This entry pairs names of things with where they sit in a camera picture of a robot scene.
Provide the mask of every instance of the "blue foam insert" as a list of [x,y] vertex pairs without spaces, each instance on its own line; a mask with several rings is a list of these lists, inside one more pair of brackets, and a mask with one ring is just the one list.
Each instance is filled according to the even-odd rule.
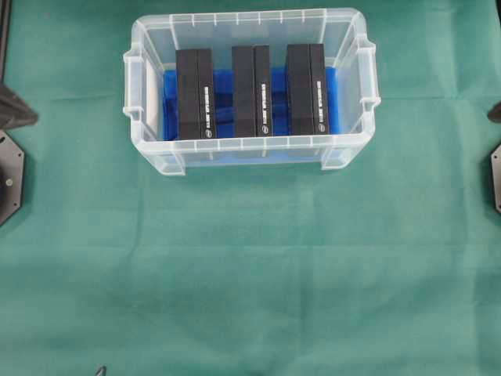
[[[214,97],[218,138],[233,137],[233,83],[231,70],[214,71]],[[337,112],[336,70],[326,68],[327,104],[330,133],[340,133]],[[177,86],[175,70],[164,73],[164,140],[178,137]],[[288,135],[287,73],[284,67],[272,68],[273,135]]]

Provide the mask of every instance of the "clear plastic bin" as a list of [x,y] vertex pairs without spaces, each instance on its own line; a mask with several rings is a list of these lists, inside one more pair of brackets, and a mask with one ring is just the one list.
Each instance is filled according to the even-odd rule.
[[[164,72],[175,69],[176,49],[210,48],[214,69],[231,69],[233,45],[269,45],[272,67],[283,67],[293,43],[324,44],[326,67],[336,68],[340,134],[162,141]],[[355,9],[142,17],[124,54],[132,143],[163,175],[185,175],[186,167],[314,161],[323,170],[343,168],[375,131],[375,52]]]

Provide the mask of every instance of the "black box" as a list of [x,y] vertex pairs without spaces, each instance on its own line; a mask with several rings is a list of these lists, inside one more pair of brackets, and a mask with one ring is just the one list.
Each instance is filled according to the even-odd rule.
[[256,133],[258,137],[273,136],[272,93],[269,71],[269,46],[254,47],[256,101]]
[[327,103],[326,64],[323,45],[310,45],[310,71],[312,76],[313,132],[329,134],[329,105]]
[[232,47],[233,68],[233,135],[256,136],[254,90],[254,49],[252,46]]
[[175,65],[178,86],[178,139],[199,139],[200,107],[196,50],[177,50]]
[[287,46],[289,134],[313,134],[312,79],[308,45]]
[[214,108],[214,79],[212,71],[212,52],[198,49],[198,92],[200,107],[200,138],[215,139],[216,117]]

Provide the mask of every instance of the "green cloth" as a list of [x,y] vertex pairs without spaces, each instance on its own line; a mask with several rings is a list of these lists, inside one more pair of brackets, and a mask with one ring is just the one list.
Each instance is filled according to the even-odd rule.
[[[373,140],[319,164],[160,175],[122,54],[147,14],[353,6],[377,44]],[[0,374],[499,375],[494,0],[15,0],[6,83],[39,114],[0,228]]]

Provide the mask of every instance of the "green fabric surface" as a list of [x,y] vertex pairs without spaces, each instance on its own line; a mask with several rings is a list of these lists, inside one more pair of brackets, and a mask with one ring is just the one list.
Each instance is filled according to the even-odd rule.
[[[191,168],[133,147],[122,54],[147,14],[351,6],[377,44],[345,170]],[[14,0],[5,81],[39,114],[0,228],[0,374],[499,375],[495,1]]]

